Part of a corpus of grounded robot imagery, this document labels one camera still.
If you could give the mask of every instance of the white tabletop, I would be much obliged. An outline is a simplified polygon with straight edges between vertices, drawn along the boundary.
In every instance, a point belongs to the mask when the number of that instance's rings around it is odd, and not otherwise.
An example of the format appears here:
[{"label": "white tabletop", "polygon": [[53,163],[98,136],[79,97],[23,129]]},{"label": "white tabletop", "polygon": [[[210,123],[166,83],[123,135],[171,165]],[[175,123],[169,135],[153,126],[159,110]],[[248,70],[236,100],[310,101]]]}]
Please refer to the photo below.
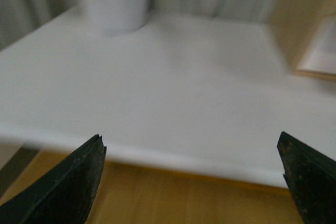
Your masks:
[{"label": "white tabletop", "polygon": [[286,186],[281,131],[336,158],[336,84],[291,76],[266,25],[155,14],[102,36],[71,9],[0,53],[0,137]]}]

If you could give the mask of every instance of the wooden surface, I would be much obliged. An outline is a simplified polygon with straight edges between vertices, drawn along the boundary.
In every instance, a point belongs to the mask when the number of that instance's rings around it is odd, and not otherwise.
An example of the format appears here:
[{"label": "wooden surface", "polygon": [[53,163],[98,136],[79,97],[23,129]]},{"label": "wooden surface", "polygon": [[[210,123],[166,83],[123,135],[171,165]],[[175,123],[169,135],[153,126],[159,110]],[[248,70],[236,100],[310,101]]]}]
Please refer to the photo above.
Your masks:
[{"label": "wooden surface", "polygon": [[[3,204],[66,155],[42,151]],[[303,223],[283,188],[106,162],[87,223]]]},{"label": "wooden surface", "polygon": [[336,0],[278,0],[270,27],[292,69],[305,55],[322,19],[335,13]]}]

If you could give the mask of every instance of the wooden frame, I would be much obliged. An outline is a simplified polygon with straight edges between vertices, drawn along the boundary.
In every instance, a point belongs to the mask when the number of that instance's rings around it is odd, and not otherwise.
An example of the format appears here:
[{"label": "wooden frame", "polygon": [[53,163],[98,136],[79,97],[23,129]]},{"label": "wooden frame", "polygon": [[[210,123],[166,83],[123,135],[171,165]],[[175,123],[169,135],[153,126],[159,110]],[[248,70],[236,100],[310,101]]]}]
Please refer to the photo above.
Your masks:
[{"label": "wooden frame", "polygon": [[[269,25],[292,70],[316,76],[299,70],[299,63],[323,19],[334,14],[336,14],[336,0],[278,0],[269,19]],[[318,72],[317,75],[336,80],[336,74]]]}]

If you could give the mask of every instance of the wooden floor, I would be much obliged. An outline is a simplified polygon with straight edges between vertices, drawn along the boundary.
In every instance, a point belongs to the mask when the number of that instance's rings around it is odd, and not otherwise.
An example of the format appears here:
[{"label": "wooden floor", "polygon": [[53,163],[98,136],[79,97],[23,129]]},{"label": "wooden floor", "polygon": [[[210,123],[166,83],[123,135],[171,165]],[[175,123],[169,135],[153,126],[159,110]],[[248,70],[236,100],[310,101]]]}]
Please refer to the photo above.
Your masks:
[{"label": "wooden floor", "polygon": [[[66,155],[42,151],[0,199]],[[303,223],[288,190],[106,162],[87,223]]]}]

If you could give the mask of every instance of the wall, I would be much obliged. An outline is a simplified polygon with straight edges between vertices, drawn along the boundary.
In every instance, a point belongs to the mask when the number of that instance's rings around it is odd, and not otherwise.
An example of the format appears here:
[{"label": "wall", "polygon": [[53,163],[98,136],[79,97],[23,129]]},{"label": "wall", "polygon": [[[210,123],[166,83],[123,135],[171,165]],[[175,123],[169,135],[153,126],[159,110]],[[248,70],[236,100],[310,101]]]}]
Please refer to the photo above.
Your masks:
[{"label": "wall", "polygon": [[21,144],[0,142],[0,169],[20,149]]}]

